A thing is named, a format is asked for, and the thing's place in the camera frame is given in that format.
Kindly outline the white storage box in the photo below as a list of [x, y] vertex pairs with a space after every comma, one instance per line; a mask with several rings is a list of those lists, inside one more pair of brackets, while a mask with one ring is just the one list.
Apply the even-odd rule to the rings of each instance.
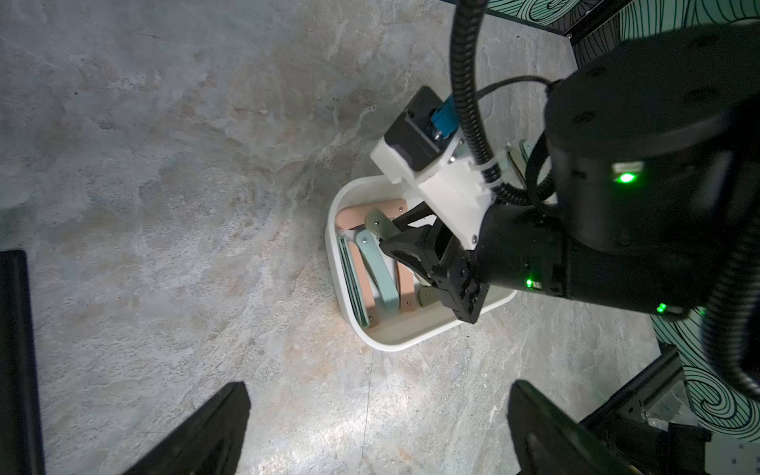
[[409, 186], [380, 175], [346, 184], [329, 210], [325, 242], [340, 310], [362, 341], [382, 352], [406, 350], [462, 324], [363, 228], [374, 209], [392, 219], [421, 201]]

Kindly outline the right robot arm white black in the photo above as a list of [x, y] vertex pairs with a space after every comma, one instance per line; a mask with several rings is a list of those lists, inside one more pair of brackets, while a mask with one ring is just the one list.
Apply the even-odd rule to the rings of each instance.
[[421, 89], [382, 141], [422, 170], [461, 133], [486, 210], [457, 235], [426, 199], [382, 253], [415, 271], [462, 322], [491, 286], [682, 320], [706, 312], [708, 365], [759, 396], [759, 24], [700, 25], [621, 44], [544, 84], [545, 128], [523, 188], [502, 178], [476, 85], [487, 5], [462, 1], [449, 43], [452, 93]]

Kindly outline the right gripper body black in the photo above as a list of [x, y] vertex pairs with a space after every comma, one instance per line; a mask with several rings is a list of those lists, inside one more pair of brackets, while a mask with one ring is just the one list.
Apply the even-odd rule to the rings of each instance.
[[560, 219], [534, 208], [497, 205], [474, 251], [448, 251], [435, 268], [437, 293], [457, 320], [474, 324], [493, 286], [569, 296], [568, 237]]

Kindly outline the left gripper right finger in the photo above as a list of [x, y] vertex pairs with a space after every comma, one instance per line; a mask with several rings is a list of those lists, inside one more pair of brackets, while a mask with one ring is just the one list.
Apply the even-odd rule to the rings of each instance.
[[526, 380], [511, 387], [509, 427], [522, 474], [638, 472]]

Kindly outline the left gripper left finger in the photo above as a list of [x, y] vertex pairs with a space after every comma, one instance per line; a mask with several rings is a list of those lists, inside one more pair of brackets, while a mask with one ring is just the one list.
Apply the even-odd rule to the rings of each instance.
[[230, 382], [126, 472], [234, 474], [250, 412], [245, 383]]

